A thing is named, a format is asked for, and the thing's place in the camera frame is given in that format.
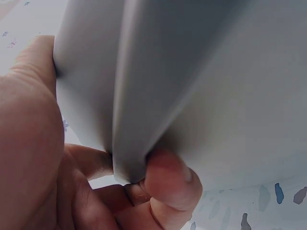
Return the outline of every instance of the blue speck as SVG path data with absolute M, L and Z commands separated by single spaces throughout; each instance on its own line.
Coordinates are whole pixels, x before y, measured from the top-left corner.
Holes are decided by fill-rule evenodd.
M 279 186 L 279 183 L 275 184 L 275 194 L 277 203 L 280 205 L 283 202 L 284 195 L 282 188 Z
M 221 230 L 226 230 L 229 224 L 229 220 L 230 220 L 230 214 L 231 214 L 231 209 L 228 208 L 224 214 L 223 220 L 222 220 L 222 224 L 221 224 Z
M 195 222 L 193 222 L 192 224 L 191 224 L 191 228 L 190 228 L 190 230 L 195 230 L 196 229 L 196 223 Z
M 220 201 L 216 201 L 209 214 L 209 219 L 214 218 L 220 211 Z
M 66 120 L 63 120 L 64 131 L 67 132 L 67 127 L 69 126 Z
M 202 204 L 202 205 L 200 206 L 200 208 L 198 209 L 198 211 L 201 212 L 201 211 L 203 210 L 204 207 L 205 207 L 205 205 Z
M 207 196 L 207 192 L 204 192 L 204 193 L 202 194 L 201 199 L 203 200 L 206 196 Z
M 271 194 L 267 187 L 261 185 L 259 189 L 259 211 L 264 212 L 271 200 Z

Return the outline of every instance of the fingernail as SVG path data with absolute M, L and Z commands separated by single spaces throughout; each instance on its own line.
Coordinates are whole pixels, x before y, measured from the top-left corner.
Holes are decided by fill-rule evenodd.
M 191 169 L 188 168 L 185 164 L 183 165 L 183 174 L 184 174 L 184 179 L 186 182 L 191 182 L 192 181 L 192 172 Z

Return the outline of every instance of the hand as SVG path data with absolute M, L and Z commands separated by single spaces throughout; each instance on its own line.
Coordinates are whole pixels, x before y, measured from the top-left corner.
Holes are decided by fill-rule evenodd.
M 202 187 L 166 150 L 148 159 L 140 183 L 91 189 L 88 179 L 112 174 L 112 160 L 64 145 L 53 42 L 37 37 L 0 76 L 0 229 L 180 229 Z

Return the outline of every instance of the purple speck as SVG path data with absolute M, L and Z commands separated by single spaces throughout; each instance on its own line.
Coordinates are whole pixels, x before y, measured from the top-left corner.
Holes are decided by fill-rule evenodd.
M 66 120 L 63 120 L 64 131 L 67 132 L 67 127 L 69 126 Z

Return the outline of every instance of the speckled surface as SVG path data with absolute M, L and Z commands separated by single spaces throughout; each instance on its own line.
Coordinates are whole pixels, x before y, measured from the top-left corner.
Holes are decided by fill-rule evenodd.
M 0 21 L 0 74 L 6 72 L 29 39 L 57 32 L 65 2 L 21 0 Z M 78 144 L 78 138 L 64 118 L 63 125 L 66 142 Z M 97 188 L 115 181 L 106 177 L 90 183 Z M 191 221 L 183 229 L 305 230 L 306 193 L 307 175 L 240 189 L 204 191 Z

